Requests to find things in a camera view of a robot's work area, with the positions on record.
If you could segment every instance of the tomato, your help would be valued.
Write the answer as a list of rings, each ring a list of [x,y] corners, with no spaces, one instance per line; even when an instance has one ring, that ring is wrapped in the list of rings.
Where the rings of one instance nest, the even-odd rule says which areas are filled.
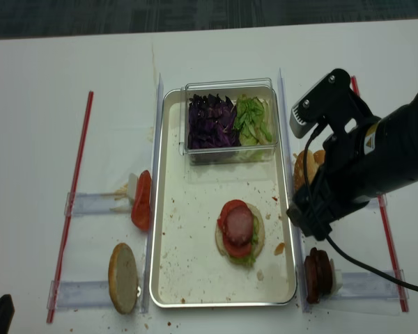
[[[226,220],[226,217],[228,216],[228,213],[232,210],[235,209],[236,207],[241,207],[241,206],[245,206],[247,207],[246,203],[243,202],[242,200],[230,200],[229,202],[227,202],[222,209],[222,212],[220,214],[220,217],[217,219],[217,224],[218,226],[224,231],[224,221]]]
[[[225,249],[228,251],[230,256],[233,257],[245,257],[251,253],[252,244],[248,242],[243,246],[234,246],[229,243],[229,240],[226,238],[226,235],[223,234],[223,244]]]
[[[138,179],[137,192],[134,196],[132,208],[132,222],[142,231],[148,231],[150,225],[150,188],[152,178],[145,170]]]

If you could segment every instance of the red rod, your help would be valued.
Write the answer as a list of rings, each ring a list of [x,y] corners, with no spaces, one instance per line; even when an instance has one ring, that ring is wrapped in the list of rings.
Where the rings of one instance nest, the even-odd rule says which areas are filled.
[[[57,267],[56,267],[56,274],[54,275],[54,282],[58,282],[61,280],[63,251],[65,250],[65,246],[67,244],[68,230],[70,229],[72,204],[75,200],[77,180],[79,179],[79,170],[81,168],[82,155],[84,153],[85,138],[86,138],[86,133],[88,129],[88,122],[90,120],[93,96],[94,96],[93,92],[88,93],[88,101],[86,103],[84,124],[82,125],[81,140],[79,142],[79,149],[77,150],[75,173],[73,174],[73,177],[72,177],[72,184],[71,184],[71,190],[70,190],[71,197],[69,198],[70,203],[68,205],[68,210],[65,215],[65,223],[63,224],[61,248],[59,250],[59,257],[57,258]],[[56,305],[57,289],[58,289],[58,286],[54,285],[52,305]],[[52,308],[51,310],[48,310],[47,324],[52,324],[53,319],[54,319],[54,308]]]
[[[351,86],[353,88],[353,91],[360,96],[359,88],[357,87],[357,80],[355,76],[351,77]],[[385,232],[385,238],[387,239],[387,245],[389,246],[389,253],[390,253],[390,261],[392,262],[392,268],[395,273],[395,277],[399,280],[402,280],[401,274],[400,274],[400,268],[398,263],[398,257],[396,256],[395,251],[395,243],[393,241],[392,236],[392,230],[390,230],[390,223],[389,223],[389,217],[387,215],[387,209],[385,206],[384,198],[382,196],[378,196],[378,203],[379,208],[381,211],[381,218],[382,218],[382,224],[384,225],[384,232]],[[397,285],[398,287],[398,293],[399,293],[399,303],[401,304],[401,311],[402,312],[409,312],[409,305],[407,302],[407,296],[405,295],[405,290],[402,286]]]

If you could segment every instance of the gray carpet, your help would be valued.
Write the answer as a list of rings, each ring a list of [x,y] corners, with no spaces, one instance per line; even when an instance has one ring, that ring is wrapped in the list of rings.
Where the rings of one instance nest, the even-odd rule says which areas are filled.
[[[0,0],[0,38],[418,18],[418,0]]]

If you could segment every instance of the robotic arm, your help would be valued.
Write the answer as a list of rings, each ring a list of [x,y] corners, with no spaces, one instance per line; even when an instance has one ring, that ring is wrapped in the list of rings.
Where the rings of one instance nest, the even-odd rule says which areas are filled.
[[[356,126],[347,132],[352,119]],[[313,182],[297,191],[287,210],[306,236],[324,240],[332,231],[331,222],[365,207],[374,197],[418,181],[418,94],[380,119],[350,89],[350,75],[335,69],[291,111],[290,126],[297,138],[315,125],[312,139],[327,125],[333,131],[323,143],[325,163]]]

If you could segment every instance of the black cable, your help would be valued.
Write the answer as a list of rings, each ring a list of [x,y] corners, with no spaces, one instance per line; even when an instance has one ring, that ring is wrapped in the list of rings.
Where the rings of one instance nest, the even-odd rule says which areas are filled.
[[[317,127],[316,129],[314,129],[313,133],[310,135],[307,144],[305,145],[305,149],[304,149],[304,180],[305,180],[305,184],[307,186],[307,190],[308,190],[308,197],[309,197],[309,206],[313,212],[313,216],[317,222],[317,224],[319,225],[319,227],[322,229],[322,231],[325,234],[325,238],[326,240],[330,243],[330,245],[332,245],[332,247],[335,249],[335,251],[340,254],[340,256],[342,256],[343,258],[345,258],[346,260],[350,261],[351,263],[357,265],[358,267],[361,267],[363,269],[366,269],[367,271],[370,271],[371,273],[374,273],[375,275],[378,275],[386,280],[389,280],[390,282],[393,282],[397,285],[400,285],[402,287],[405,287],[407,289],[410,290],[414,290],[418,292],[418,286],[417,285],[413,285],[407,282],[404,282],[402,280],[399,280],[398,278],[395,277],[391,277],[390,275],[387,275],[386,273],[377,270],[376,268],[373,268],[371,266],[369,266],[368,264],[362,263],[356,259],[354,259],[353,257],[349,256],[348,254],[346,254],[343,250],[341,250],[332,240],[332,238],[330,238],[330,236],[328,235],[328,232],[325,230],[325,228],[323,227],[322,223],[319,221],[319,217],[316,214],[316,209],[314,207],[314,200],[313,200],[313,194],[311,193],[311,189],[309,186],[309,180],[308,180],[308,173],[307,173],[307,153],[308,153],[308,147],[311,145],[311,142],[319,135],[319,133],[322,132],[323,129],[320,129],[320,127]]]

